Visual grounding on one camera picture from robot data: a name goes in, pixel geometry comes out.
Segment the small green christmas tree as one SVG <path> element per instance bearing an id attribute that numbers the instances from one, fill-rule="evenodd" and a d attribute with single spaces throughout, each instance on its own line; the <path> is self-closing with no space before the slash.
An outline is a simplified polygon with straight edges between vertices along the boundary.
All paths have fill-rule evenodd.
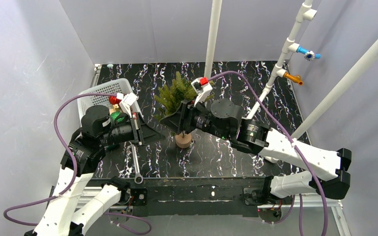
<path id="1" fill-rule="evenodd" d="M 194 101 L 197 94 L 190 83 L 191 81 L 182 77 L 180 72 L 176 72 L 176 76 L 172 80 L 172 84 L 170 86 L 164 85 L 163 87 L 158 89 L 159 95 L 154 96 L 155 101 L 161 105 L 161 107 L 159 108 L 159 114 L 155 115 L 158 121 L 166 116 L 175 113 L 176 111 L 179 111 L 181 109 L 181 102 L 183 100 Z M 178 147 L 190 147 L 192 143 L 191 133 L 175 134 L 171 130 L 170 132 L 171 135 L 175 138 L 175 143 Z"/>

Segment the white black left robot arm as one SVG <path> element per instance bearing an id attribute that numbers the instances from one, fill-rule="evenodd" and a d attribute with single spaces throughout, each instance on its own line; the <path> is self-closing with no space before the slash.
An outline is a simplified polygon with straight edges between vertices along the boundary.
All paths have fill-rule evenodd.
<path id="1" fill-rule="evenodd" d="M 105 157 L 105 149 L 125 142 L 142 146 L 164 139 L 164 135 L 144 123 L 139 113 L 115 123 L 109 109 L 103 105 L 89 107 L 81 123 L 69 144 L 62 142 L 66 151 L 54 194 L 42 219 L 33 230 L 25 233 L 27 236 L 84 236 L 130 189 L 128 181 L 113 177 L 102 185 L 96 196 L 77 209 L 83 190 Z"/>

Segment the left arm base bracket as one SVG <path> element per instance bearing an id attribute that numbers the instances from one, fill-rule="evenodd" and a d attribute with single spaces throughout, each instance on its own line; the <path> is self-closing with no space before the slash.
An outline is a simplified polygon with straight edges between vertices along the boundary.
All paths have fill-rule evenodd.
<path id="1" fill-rule="evenodd" d="M 121 215 L 135 215 L 135 211 L 147 206 L 148 189 L 137 185 L 133 181 L 126 190 L 121 192 L 120 200 L 110 209 L 110 213 Z"/>

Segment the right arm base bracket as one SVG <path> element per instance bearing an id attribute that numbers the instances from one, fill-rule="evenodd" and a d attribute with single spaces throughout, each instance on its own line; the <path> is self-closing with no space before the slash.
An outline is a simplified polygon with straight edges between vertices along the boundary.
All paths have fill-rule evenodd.
<path id="1" fill-rule="evenodd" d="M 282 218 L 283 200 L 258 188 L 244 188 L 240 195 L 247 206 L 258 207 L 259 217 L 264 222 L 275 224 Z"/>

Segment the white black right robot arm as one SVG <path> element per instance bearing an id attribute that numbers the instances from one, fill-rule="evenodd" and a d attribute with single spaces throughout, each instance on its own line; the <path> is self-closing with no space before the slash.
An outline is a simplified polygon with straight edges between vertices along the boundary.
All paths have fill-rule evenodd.
<path id="1" fill-rule="evenodd" d="M 242 117 L 242 107 L 229 99 L 219 99 L 207 109 L 202 103 L 182 101 L 176 112 L 160 119 L 173 132 L 190 133 L 195 129 L 223 140 L 237 151 L 268 156 L 303 169 L 298 174 L 268 177 L 258 195 L 282 199 L 291 195 L 318 193 L 334 200 L 345 198 L 351 175 L 352 152 L 341 148 L 329 151 L 300 141 L 291 143 L 276 129 Z"/>

